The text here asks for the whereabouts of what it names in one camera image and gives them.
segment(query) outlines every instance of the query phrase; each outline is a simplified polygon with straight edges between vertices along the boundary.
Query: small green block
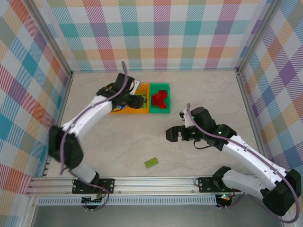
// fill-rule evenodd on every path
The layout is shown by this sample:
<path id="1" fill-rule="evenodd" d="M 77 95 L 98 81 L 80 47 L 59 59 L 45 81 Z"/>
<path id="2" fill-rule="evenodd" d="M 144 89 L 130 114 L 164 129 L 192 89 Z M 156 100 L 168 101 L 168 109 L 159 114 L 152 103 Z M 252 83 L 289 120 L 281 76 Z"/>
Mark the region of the small green block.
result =
<path id="1" fill-rule="evenodd" d="M 146 168 L 149 168 L 149 167 L 152 167 L 152 166 L 154 166 L 158 163 L 159 163 L 158 160 L 154 157 L 153 159 L 146 161 L 145 166 L 146 166 Z"/>

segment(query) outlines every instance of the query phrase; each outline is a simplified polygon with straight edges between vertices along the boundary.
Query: table surface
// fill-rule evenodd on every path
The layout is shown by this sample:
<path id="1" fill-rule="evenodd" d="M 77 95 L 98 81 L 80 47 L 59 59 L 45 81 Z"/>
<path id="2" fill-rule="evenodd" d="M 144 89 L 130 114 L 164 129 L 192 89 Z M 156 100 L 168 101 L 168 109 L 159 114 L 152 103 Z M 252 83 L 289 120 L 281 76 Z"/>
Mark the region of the table surface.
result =
<path id="1" fill-rule="evenodd" d="M 212 175 L 221 166 L 250 173 L 233 157 L 216 148 L 197 150 L 193 142 L 171 143 L 165 130 L 183 125 L 179 112 L 190 103 L 209 110 L 217 124 L 233 128 L 254 149 L 257 145 L 233 71 L 131 72 L 142 83 L 169 83 L 170 114 L 107 114 L 81 141 L 84 159 L 100 176 Z M 75 74 L 62 123 L 69 121 L 92 100 L 103 86 L 114 82 L 117 73 Z M 198 142 L 199 147 L 206 142 Z M 158 164 L 144 162 L 156 157 Z M 47 176 L 59 176 L 60 166 L 52 159 Z"/>

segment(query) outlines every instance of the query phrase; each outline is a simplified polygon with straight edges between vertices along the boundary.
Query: enclosure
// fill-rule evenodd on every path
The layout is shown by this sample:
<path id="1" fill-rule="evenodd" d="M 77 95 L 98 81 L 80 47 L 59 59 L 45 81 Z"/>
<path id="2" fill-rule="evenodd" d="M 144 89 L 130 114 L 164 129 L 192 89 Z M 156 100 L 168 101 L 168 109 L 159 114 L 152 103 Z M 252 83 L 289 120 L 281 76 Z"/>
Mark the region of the enclosure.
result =
<path id="1" fill-rule="evenodd" d="M 64 194 L 72 176 L 60 176 L 48 156 L 49 130 L 114 82 L 122 61 L 141 81 L 146 106 L 105 115 L 81 140 L 84 160 L 116 179 L 112 204 L 89 213 Z M 152 102 L 161 89 L 165 109 Z M 222 166 L 251 174 L 215 147 L 166 139 L 167 129 L 184 125 L 187 103 L 302 175 L 303 1 L 0 0 L 0 226 L 283 226 L 248 197 L 224 211 L 186 200 L 201 198 L 197 177 Z M 45 195 L 34 190 L 39 182 Z M 47 191 L 57 182 L 64 189 Z M 168 195 L 186 202 L 126 202 Z M 116 198 L 125 201 L 111 206 Z M 292 207 L 282 218 L 294 214 Z M 289 226 L 302 225 L 301 215 Z"/>

